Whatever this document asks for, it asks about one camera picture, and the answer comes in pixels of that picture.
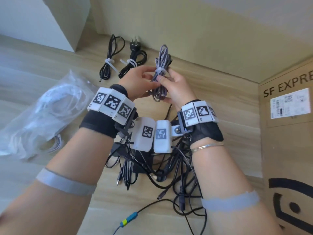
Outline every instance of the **brown cardboard box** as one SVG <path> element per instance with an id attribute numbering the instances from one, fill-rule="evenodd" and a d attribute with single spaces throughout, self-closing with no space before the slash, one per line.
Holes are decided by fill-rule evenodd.
<path id="1" fill-rule="evenodd" d="M 261 83 L 259 98 L 265 203 L 285 234 L 313 234 L 313 59 Z"/>

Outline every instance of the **person's left hand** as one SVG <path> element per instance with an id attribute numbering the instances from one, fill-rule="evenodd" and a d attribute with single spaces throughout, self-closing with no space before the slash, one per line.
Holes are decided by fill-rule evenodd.
<path id="1" fill-rule="evenodd" d="M 128 98 L 134 101 L 137 98 L 149 96 L 148 90 L 156 89 L 161 84 L 157 81 L 151 82 L 152 75 L 148 72 L 154 72 L 156 67 L 139 66 L 132 68 L 119 80 L 118 84 L 123 86 L 128 93 Z"/>

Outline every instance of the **cable tie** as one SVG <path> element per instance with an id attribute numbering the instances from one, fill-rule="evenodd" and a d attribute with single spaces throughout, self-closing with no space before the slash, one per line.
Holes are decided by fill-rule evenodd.
<path id="1" fill-rule="evenodd" d="M 118 70 L 112 65 L 112 63 L 115 62 L 113 59 L 108 58 L 108 59 L 105 60 L 105 62 L 106 62 L 108 65 L 110 65 L 111 68 L 113 68 L 113 70 L 116 71 L 117 74 L 118 74 Z"/>
<path id="2" fill-rule="evenodd" d="M 164 75 L 165 75 L 165 74 L 166 74 L 166 69 L 163 68 L 163 67 L 159 67 L 159 68 L 157 68 L 157 69 L 155 70 L 155 72 L 158 73 L 158 74 L 161 74 L 161 72 L 162 72 L 162 73 L 164 73 Z"/>
<path id="3" fill-rule="evenodd" d="M 134 66 L 134 68 L 135 67 L 137 67 L 137 63 L 136 63 L 136 61 L 135 60 L 133 60 L 133 59 L 127 59 L 127 62 L 125 62 L 124 60 L 120 60 L 122 63 L 124 63 L 125 65 L 127 65 L 127 64 L 131 64 L 131 65 L 133 65 Z"/>

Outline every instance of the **finger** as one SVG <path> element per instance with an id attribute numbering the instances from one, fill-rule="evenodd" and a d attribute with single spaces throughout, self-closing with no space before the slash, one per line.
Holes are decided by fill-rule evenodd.
<path id="1" fill-rule="evenodd" d="M 179 81 L 180 79 L 184 78 L 182 75 L 180 75 L 179 73 L 175 72 L 171 67 L 168 67 L 167 72 L 174 79 L 174 81 Z"/>
<path id="2" fill-rule="evenodd" d="M 157 76 L 157 80 L 159 83 L 161 83 L 162 86 L 165 86 L 165 88 L 169 89 L 173 82 L 171 82 L 169 79 L 166 77 L 163 77 L 161 75 Z"/>
<path id="3" fill-rule="evenodd" d="M 147 96 L 150 96 L 150 95 L 151 95 L 151 94 L 146 91 L 140 98 L 147 97 Z"/>
<path id="4" fill-rule="evenodd" d="M 153 89 L 156 89 L 158 87 L 161 86 L 161 83 L 157 82 L 157 81 L 147 81 L 146 83 L 146 89 L 147 90 L 153 90 Z"/>
<path id="5" fill-rule="evenodd" d="M 166 102 L 166 103 L 169 103 L 169 104 L 173 104 L 173 105 L 174 105 L 173 100 L 172 100 L 172 98 L 170 98 L 170 97 L 165 97 L 165 98 L 163 99 L 163 101 Z"/>
<path id="6" fill-rule="evenodd" d="M 144 73 L 142 75 L 142 78 L 147 79 L 147 80 L 152 80 L 153 76 L 151 74 L 149 74 L 149 73 Z"/>
<path id="7" fill-rule="evenodd" d="M 156 67 L 142 65 L 142 66 L 136 67 L 135 69 L 138 73 L 140 73 L 142 75 L 146 72 L 148 72 L 148 73 L 154 72 L 156 70 Z"/>

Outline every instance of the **wall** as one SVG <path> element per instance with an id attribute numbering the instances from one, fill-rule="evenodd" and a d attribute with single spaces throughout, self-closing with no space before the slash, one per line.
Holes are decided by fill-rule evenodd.
<path id="1" fill-rule="evenodd" d="M 97 31 L 255 82 L 313 54 L 313 0 L 90 0 Z"/>
<path id="2" fill-rule="evenodd" d="M 89 0 L 0 0 L 0 34 L 74 52 Z"/>

